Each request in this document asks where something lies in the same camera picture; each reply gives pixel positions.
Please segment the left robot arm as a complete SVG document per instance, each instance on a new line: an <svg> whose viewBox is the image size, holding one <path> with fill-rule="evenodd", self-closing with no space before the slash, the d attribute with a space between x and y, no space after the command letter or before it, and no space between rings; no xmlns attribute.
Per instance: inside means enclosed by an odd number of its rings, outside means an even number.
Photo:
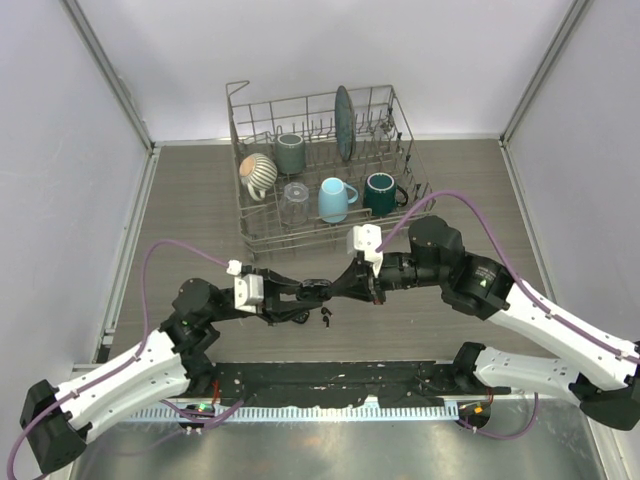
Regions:
<svg viewBox="0 0 640 480"><path fill-rule="evenodd" d="M142 340L89 373L54 385L46 379L26 393L18 441L28 443L42 475L72 463L87 446L137 410L170 397L205 397L213 385L207 349L220 334L214 323L256 316L268 324L307 319L330 298L327 280L297 281L243 266L218 288L183 283L171 315Z"/></svg>

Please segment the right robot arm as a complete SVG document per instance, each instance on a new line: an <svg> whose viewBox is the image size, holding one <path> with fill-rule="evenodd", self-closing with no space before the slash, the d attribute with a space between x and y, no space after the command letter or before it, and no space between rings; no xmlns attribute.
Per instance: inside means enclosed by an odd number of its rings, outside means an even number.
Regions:
<svg viewBox="0 0 640 480"><path fill-rule="evenodd" d="M461 233L437 216L412 222L408 236L409 252L382 253L379 227L353 227L347 236L353 260L331 284L331 296L382 304L389 291L437 286L453 310L510 329L552 354L523 356L466 342L451 371L457 391L528 390L563 399L613 429L638 424L638 343L588 324L505 265L467 252Z"/></svg>

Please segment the small black earbud case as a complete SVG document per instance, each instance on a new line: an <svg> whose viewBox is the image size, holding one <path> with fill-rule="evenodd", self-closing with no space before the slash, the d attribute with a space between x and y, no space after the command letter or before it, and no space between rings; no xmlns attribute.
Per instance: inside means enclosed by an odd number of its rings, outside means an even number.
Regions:
<svg viewBox="0 0 640 480"><path fill-rule="evenodd" d="M309 319L309 315L310 315L309 311L300 312L297 316L292 318L291 321L295 324L302 325L307 322L307 320Z"/></svg>

